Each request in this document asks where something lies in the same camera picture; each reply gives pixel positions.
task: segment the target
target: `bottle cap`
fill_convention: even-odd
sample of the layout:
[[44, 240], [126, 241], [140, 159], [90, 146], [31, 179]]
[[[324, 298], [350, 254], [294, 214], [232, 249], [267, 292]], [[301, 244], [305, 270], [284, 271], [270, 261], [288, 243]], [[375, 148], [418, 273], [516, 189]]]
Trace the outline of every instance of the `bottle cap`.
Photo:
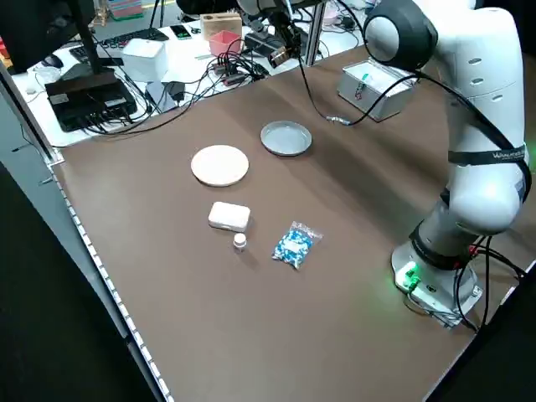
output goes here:
[[234, 235], [234, 245], [237, 247], [244, 247], [245, 246], [245, 234], [243, 233], [237, 233]]

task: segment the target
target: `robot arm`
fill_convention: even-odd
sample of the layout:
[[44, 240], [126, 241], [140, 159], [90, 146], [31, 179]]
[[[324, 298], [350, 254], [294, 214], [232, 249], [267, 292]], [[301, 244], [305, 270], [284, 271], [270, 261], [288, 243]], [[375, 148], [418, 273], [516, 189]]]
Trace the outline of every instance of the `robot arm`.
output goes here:
[[[474, 5], [466, 0], [383, 0], [363, 26], [373, 58], [411, 71], [434, 64], [441, 82], [471, 102], [513, 147], [500, 149], [487, 136], [489, 126], [455, 96], [446, 97], [449, 183], [391, 262], [397, 287], [439, 312], [435, 316], [448, 326], [456, 325], [460, 312], [467, 313], [482, 295], [477, 276], [466, 267], [469, 247], [478, 235], [510, 227], [530, 183], [519, 166], [528, 163], [528, 153], [515, 22], [505, 10], [472, 10]], [[407, 267], [415, 266], [419, 285], [409, 288]]]
[[[513, 18], [498, 8], [471, 10], [466, 0], [383, 0], [363, 29], [377, 61], [412, 71], [434, 63], [441, 80], [513, 144], [516, 156], [507, 157], [487, 138], [486, 127], [447, 97], [451, 212], [477, 235], [506, 230], [524, 195], [523, 175], [513, 162], [526, 156], [523, 61]], [[486, 157], [493, 153], [496, 159]]]

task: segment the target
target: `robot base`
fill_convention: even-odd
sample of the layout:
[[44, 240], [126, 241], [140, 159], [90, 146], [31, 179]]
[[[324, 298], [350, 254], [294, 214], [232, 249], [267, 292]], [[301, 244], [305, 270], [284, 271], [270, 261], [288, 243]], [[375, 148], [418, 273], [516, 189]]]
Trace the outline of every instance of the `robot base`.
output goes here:
[[[438, 270], [433, 265], [425, 263], [415, 252], [408, 241], [394, 250], [391, 256], [394, 270], [395, 285], [408, 294], [409, 281], [406, 273], [414, 271], [420, 278], [419, 285], [411, 293], [413, 302], [439, 320], [444, 327], [454, 327], [461, 321], [461, 315], [456, 305], [456, 278], [460, 271]], [[482, 288], [477, 285], [477, 275], [471, 265], [465, 269], [461, 278], [459, 291], [461, 310], [464, 315], [475, 306], [482, 296]]]

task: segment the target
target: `red container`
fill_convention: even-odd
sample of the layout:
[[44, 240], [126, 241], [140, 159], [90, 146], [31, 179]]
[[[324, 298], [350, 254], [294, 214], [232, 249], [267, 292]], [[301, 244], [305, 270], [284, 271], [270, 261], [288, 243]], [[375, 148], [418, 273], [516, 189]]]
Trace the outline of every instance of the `red container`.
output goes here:
[[3, 57], [5, 57], [6, 59], [9, 59], [8, 50], [6, 49], [6, 45], [3, 44], [2, 38], [0, 38], [0, 53], [2, 54]]
[[221, 31], [209, 39], [210, 53], [219, 56], [222, 53], [240, 53], [242, 49], [242, 37], [234, 32]]

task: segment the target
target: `keyboard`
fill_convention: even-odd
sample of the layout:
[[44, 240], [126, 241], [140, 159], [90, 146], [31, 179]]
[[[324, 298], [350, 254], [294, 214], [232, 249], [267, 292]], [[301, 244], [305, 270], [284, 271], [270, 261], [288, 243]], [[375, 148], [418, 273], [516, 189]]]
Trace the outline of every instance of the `keyboard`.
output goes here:
[[[168, 40], [166, 34], [156, 28], [142, 29], [141, 31], [125, 33], [124, 35], [115, 36], [101, 41], [102, 46], [97, 45], [97, 53], [100, 57], [120, 58], [121, 51], [131, 39], [149, 39], [163, 42]], [[83, 47], [70, 49], [69, 52], [80, 63], [88, 63], [87, 53]]]

